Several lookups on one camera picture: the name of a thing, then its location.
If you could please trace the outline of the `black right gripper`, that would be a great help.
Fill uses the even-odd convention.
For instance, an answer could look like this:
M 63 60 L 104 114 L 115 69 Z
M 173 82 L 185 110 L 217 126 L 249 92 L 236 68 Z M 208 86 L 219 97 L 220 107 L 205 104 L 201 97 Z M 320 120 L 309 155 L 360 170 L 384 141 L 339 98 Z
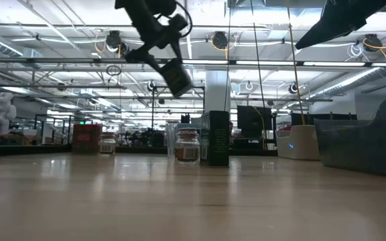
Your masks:
M 386 6 L 386 0 L 326 0 L 317 26 L 313 26 L 296 44 L 304 49 L 346 36 L 364 26 L 366 19 Z

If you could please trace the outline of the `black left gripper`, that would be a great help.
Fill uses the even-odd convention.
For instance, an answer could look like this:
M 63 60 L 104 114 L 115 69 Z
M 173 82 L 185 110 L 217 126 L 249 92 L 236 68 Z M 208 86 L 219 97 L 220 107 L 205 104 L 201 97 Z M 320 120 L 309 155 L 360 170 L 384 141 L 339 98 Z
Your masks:
M 154 46 L 164 49 L 167 45 L 171 45 L 176 58 L 182 62 L 179 45 L 180 33 L 174 26 L 162 25 L 155 17 L 155 15 L 169 17 L 176 10 L 176 6 L 177 3 L 174 0 L 115 0 L 115 9 L 126 11 L 132 26 L 149 49 Z M 141 48 L 131 50 L 125 55 L 125 60 L 133 64 L 147 64 L 156 72 L 161 72 L 154 56 Z

